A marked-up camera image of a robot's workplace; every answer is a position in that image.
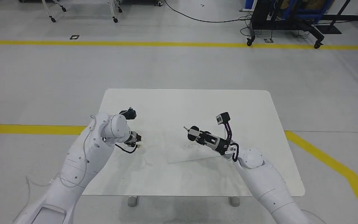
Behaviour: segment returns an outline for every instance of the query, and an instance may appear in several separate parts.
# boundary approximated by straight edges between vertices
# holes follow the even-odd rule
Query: yellow tape
[[[17,125],[0,124],[0,134],[61,134],[79,135],[85,126],[59,126],[59,125]],[[358,199],[358,176],[351,169],[336,161],[320,149],[302,139],[291,131],[285,131],[286,138],[312,156],[344,176]]]
[[[56,40],[0,40],[0,45],[58,45],[58,46],[171,46],[198,48],[249,48],[246,43],[200,42],[136,42],[136,41],[56,41]],[[314,49],[313,44],[257,44],[250,48]],[[358,45],[322,45],[322,50],[358,50]]]
[[[315,158],[317,158],[318,160],[344,176],[348,180],[354,194],[356,195],[356,198],[358,199],[358,176],[354,171],[341,164],[337,160],[333,159],[328,154],[322,152],[320,149],[310,144],[306,140],[302,139],[298,135],[294,134],[293,132],[287,130],[285,131],[285,134],[288,140],[295,143],[297,146],[304,149],[312,156],[314,156]]]
[[[17,125],[0,124],[0,134],[75,134],[78,135],[85,126],[57,125]]]

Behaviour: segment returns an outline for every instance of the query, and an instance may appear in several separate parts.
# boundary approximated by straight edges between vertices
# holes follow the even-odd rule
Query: table top
[[[229,112],[233,140],[258,148],[277,168],[292,196],[304,187],[269,92],[264,90],[108,89],[100,112],[132,107],[128,125],[143,145],[128,154],[115,148],[83,195],[251,196],[232,161],[187,139],[183,126],[224,138],[215,117]]]

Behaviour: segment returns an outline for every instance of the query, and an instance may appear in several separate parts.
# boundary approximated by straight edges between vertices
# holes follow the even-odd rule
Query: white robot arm
[[[218,124],[224,124],[228,133],[227,139],[200,131],[193,126],[188,131],[188,139],[210,147],[226,159],[232,159],[234,166],[247,185],[251,194],[269,211],[278,224],[311,224],[302,210],[291,197],[285,180],[263,154],[255,148],[241,149],[232,141],[227,112],[216,117]]]
[[[132,108],[116,115],[99,113],[91,116],[87,126],[69,149],[61,172],[47,192],[25,208],[15,220],[19,224],[73,223],[74,208],[82,192],[102,170],[117,142],[134,147],[141,136],[127,125],[136,117]]]

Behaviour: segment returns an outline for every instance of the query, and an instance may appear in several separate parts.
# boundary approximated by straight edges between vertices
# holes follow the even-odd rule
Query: white cable
[[[93,115],[91,115],[90,117],[95,120],[95,124],[94,124],[94,127],[95,127],[95,126],[96,126],[96,123],[97,123],[96,117],[93,116]],[[82,179],[81,179],[80,182],[79,182],[78,184],[76,184],[75,186],[78,186],[78,185],[83,181],[83,179],[84,179],[84,177],[85,177],[85,175],[86,175],[86,172],[87,172],[87,155],[86,155],[86,150],[85,150],[85,143],[86,143],[86,140],[87,140],[88,136],[90,136],[90,134],[91,134],[92,131],[93,131],[93,130],[89,130],[89,132],[88,132],[86,138],[85,138],[84,141],[83,141],[83,153],[84,153],[84,162],[85,162],[85,167],[86,167],[86,168],[85,168],[85,170],[84,170],[84,175],[83,175]],[[51,181],[50,181],[48,184],[45,184],[45,185],[38,184],[38,183],[36,183],[36,182],[30,180],[30,178],[29,178],[28,176],[25,176],[26,185],[27,185],[27,188],[28,188],[28,191],[27,191],[27,202],[26,202],[25,206],[24,206],[24,207],[20,210],[20,212],[17,214],[17,216],[13,219],[12,223],[14,223],[15,220],[17,220],[17,218],[19,217],[19,215],[20,215],[20,214],[23,212],[23,210],[25,210],[25,208],[29,205],[30,195],[31,195],[30,183],[34,184],[35,186],[45,187],[45,186],[51,185],[56,178],[60,178],[61,183],[62,183],[65,187],[67,187],[67,188],[74,188],[74,187],[75,187],[75,186],[67,186],[66,184],[64,184],[64,183],[62,182],[61,173],[60,173],[60,172],[58,172],[58,173],[51,179]]]
[[[96,117],[91,115],[91,118],[95,120],[95,125],[94,125],[94,127],[95,127],[96,123],[97,123]],[[89,130],[89,132],[88,132],[88,134],[87,134],[87,136],[84,139],[83,144],[82,144],[82,146],[83,146],[82,149],[83,149],[83,153],[84,153],[84,166],[85,166],[85,168],[84,168],[84,174],[83,174],[82,179],[80,180],[80,182],[78,184],[74,185],[74,186],[68,186],[62,181],[61,173],[59,173],[58,177],[60,178],[60,182],[62,183],[62,185],[64,185],[67,188],[74,188],[74,187],[78,186],[83,181],[84,177],[86,176],[86,172],[87,172],[87,155],[86,155],[86,149],[85,149],[84,145],[85,145],[85,142],[86,142],[88,136],[90,136],[92,131],[93,130],[91,130],[91,129]]]

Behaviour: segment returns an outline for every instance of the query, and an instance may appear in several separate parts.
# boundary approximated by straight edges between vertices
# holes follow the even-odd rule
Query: wheel
[[[316,43],[314,44],[314,48],[315,48],[315,49],[318,49],[320,46],[321,46],[321,43],[317,43],[317,42],[316,42]]]

